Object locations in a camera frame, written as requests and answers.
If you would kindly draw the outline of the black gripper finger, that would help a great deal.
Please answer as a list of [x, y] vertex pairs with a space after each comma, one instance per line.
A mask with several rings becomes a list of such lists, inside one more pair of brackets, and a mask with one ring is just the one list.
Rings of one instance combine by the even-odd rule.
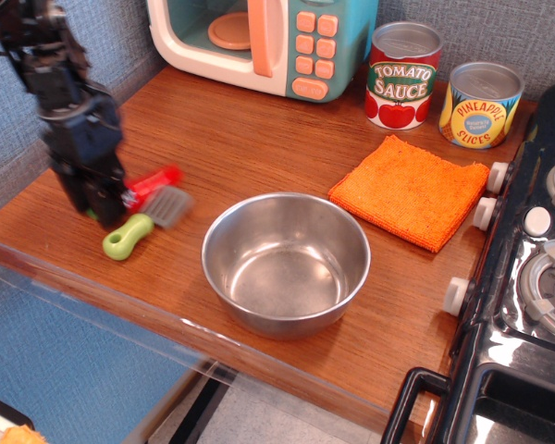
[[73, 170], [68, 171], [62, 168], [56, 168], [55, 174], [76, 211], [85, 213], [90, 208], [90, 205], [86, 198], [80, 177]]
[[89, 208], [104, 228], [112, 228], [125, 215], [122, 200], [125, 186], [119, 180], [91, 179], [84, 184]]

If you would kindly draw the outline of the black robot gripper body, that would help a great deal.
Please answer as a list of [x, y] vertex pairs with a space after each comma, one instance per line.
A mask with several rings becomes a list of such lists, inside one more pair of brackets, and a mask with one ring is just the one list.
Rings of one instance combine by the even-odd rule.
[[83, 189], [91, 179], [123, 181], [125, 170], [117, 157], [122, 141], [120, 116], [107, 91], [83, 91], [77, 105], [42, 109], [39, 116], [48, 127], [44, 140], [54, 170], [73, 170]]

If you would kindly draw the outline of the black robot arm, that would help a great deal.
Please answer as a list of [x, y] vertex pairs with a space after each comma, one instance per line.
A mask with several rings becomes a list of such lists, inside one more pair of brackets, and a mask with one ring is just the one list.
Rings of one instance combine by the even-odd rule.
[[70, 202], [113, 227], [126, 213], [120, 116], [106, 87], [90, 80], [63, 8], [54, 1], [0, 1], [0, 56], [37, 100], [51, 168]]

